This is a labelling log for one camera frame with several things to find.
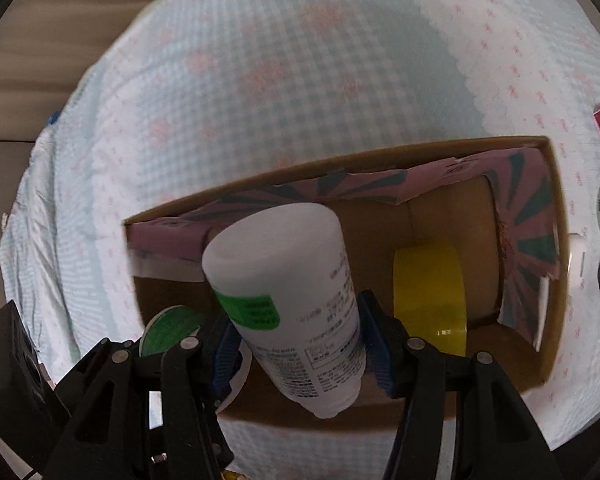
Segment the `green labelled white jar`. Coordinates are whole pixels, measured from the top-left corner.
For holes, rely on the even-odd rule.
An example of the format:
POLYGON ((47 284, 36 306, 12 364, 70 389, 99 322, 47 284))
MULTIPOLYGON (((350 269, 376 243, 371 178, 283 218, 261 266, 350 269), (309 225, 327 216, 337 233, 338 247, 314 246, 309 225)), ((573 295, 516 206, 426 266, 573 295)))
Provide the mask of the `green labelled white jar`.
POLYGON ((221 413, 245 385, 252 352, 224 311, 202 314, 193 307, 178 304, 149 321, 140 338, 138 353, 141 358, 162 356, 186 338, 196 339, 210 352, 209 382, 215 411, 221 413))

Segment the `yellow tape roll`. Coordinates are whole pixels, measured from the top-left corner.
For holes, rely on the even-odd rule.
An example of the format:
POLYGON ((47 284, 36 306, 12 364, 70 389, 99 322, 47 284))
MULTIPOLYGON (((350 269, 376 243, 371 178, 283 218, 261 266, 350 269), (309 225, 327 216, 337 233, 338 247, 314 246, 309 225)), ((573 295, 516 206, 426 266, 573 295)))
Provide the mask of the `yellow tape roll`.
POLYGON ((407 333, 439 351, 466 354, 465 287, 460 258, 452 245, 419 245, 394 253, 393 315, 407 333))

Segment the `white bottle green label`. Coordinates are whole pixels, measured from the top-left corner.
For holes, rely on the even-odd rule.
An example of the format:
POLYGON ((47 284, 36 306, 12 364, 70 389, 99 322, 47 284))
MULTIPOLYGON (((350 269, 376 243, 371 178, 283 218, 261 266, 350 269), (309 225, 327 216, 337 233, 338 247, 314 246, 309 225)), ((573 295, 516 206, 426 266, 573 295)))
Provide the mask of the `white bottle green label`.
POLYGON ((296 203, 252 214, 219 232, 201 265, 286 398, 320 419, 354 403, 366 353, 341 224, 331 209, 296 203))

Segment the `cardboard box with pink lining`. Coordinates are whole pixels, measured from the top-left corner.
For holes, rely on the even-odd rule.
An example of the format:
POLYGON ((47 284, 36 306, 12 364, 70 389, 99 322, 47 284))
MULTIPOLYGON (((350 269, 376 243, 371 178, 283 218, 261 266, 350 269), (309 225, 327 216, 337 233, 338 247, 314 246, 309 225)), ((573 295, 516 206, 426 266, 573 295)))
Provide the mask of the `cardboard box with pink lining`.
POLYGON ((199 270, 209 238, 264 208, 315 202, 336 212, 356 290, 394 306, 393 260, 453 247, 463 273, 468 352, 488 350, 534 393, 555 369, 568 296, 564 194, 544 136, 465 139, 319 160, 218 186, 129 218, 125 235, 143 318, 208 308, 199 270))

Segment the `blue checked floral bedsheet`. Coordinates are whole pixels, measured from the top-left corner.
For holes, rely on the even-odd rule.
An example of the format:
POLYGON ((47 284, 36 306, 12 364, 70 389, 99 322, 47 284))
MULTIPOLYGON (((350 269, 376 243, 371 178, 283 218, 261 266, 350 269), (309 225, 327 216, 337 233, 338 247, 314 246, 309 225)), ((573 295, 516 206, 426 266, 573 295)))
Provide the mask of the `blue checked floral bedsheet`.
MULTIPOLYGON (((140 338, 125 223, 174 200, 404 145, 544 136, 585 239, 555 369, 521 393, 558 448, 600 417, 600 34, 577 0, 156 0, 42 130, 0 247, 5 292, 54 382, 140 338)), ((257 359, 219 414, 251 479, 378 479, 402 411, 366 367, 320 419, 257 359)))

